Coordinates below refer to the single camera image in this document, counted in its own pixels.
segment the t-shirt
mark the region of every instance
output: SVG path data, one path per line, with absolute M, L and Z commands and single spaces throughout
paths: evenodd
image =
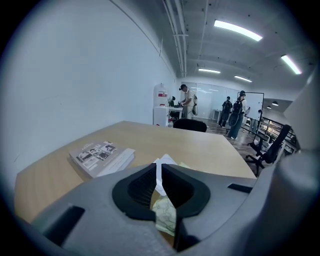
M 242 103 L 242 112 L 246 113 L 247 110 L 249 109 L 249 106 L 247 105 L 247 100 L 244 99 L 243 101 L 241 101 L 241 103 Z
M 193 107 L 194 106 L 194 92 L 188 88 L 186 92 L 184 93 L 184 98 L 187 101 L 187 99 L 191 99 L 188 104 L 185 104 L 184 106 Z

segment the black office chair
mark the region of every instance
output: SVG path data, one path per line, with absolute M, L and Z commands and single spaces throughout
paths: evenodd
M 276 140 L 273 142 L 271 147 L 268 149 L 267 152 L 262 153 L 261 148 L 262 148 L 262 143 L 264 139 L 260 137 L 260 142 L 259 145 L 255 145 L 253 142 L 249 143 L 250 147 L 253 148 L 256 151 L 255 156 L 259 157 L 258 159 L 254 158 L 252 155 L 246 155 L 245 158 L 251 158 L 252 160 L 246 160 L 247 163 L 254 163 L 256 166 L 256 175 L 259 175 L 259 168 L 261 167 L 262 169 L 265 168 L 262 165 L 262 162 L 265 161 L 267 164 L 274 163 L 277 159 L 278 151 L 281 147 L 282 142 L 286 138 L 288 132 L 290 131 L 290 125 L 284 125 L 281 129 L 281 132 L 276 138 Z
M 207 131 L 207 125 L 204 122 L 193 119 L 178 119 L 173 123 L 173 128 L 197 131 L 205 133 Z

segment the white box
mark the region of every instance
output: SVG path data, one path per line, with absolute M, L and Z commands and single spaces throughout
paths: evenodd
M 155 106 L 153 108 L 153 125 L 168 127 L 169 124 L 169 107 Z

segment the person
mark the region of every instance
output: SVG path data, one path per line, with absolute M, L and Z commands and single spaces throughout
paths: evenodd
M 240 96 L 237 99 L 237 102 L 233 105 L 233 107 L 235 107 L 236 104 L 240 104 L 241 106 L 241 112 L 238 114 L 238 120 L 236 121 L 235 125 L 231 127 L 228 137 L 236 140 L 238 137 L 238 132 L 241 128 L 242 122 L 244 120 L 244 114 L 245 112 L 247 112 L 247 110 L 249 109 L 248 105 L 247 105 L 247 101 L 245 99 L 246 93 L 244 90 L 242 90 L 240 92 Z
M 194 103 L 194 93 L 190 90 L 185 84 L 182 84 L 179 88 L 179 91 L 184 92 L 184 100 L 182 101 L 182 114 L 186 119 L 192 119 L 193 112 L 192 109 L 195 105 Z
M 218 123 L 218 125 L 219 125 L 220 127 L 222 127 L 222 128 L 225 128 L 225 127 L 226 127 L 226 122 L 227 122 L 227 120 L 225 120 L 225 121 L 222 122 L 222 116 L 223 116 L 223 112 L 226 110 L 225 106 L 226 106 L 227 104 L 229 104 L 229 108 L 228 108 L 228 109 L 231 110 L 231 109 L 232 109 L 232 103 L 231 103 L 231 101 L 230 101 L 230 97 L 229 97 L 229 96 L 226 97 L 226 101 L 222 104 L 222 112 L 221 112 L 221 116 L 220 116 L 219 123 Z
M 256 134 L 257 131 L 258 131 L 259 124 L 260 124 L 260 121 L 251 118 L 251 121 L 250 121 L 250 132 Z

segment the desk surface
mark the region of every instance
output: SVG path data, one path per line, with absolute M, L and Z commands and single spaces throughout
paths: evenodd
M 169 110 L 171 111 L 182 111 L 184 108 L 183 107 L 174 107 L 174 106 L 170 106 Z
M 130 167 L 169 154 L 178 164 L 184 162 L 198 171 L 255 178 L 222 135 L 122 121 L 77 139 L 21 171 L 15 184 L 15 213 L 31 222 L 45 207 L 84 182 L 72 165 L 69 151 L 92 140 L 107 140 L 136 150 Z

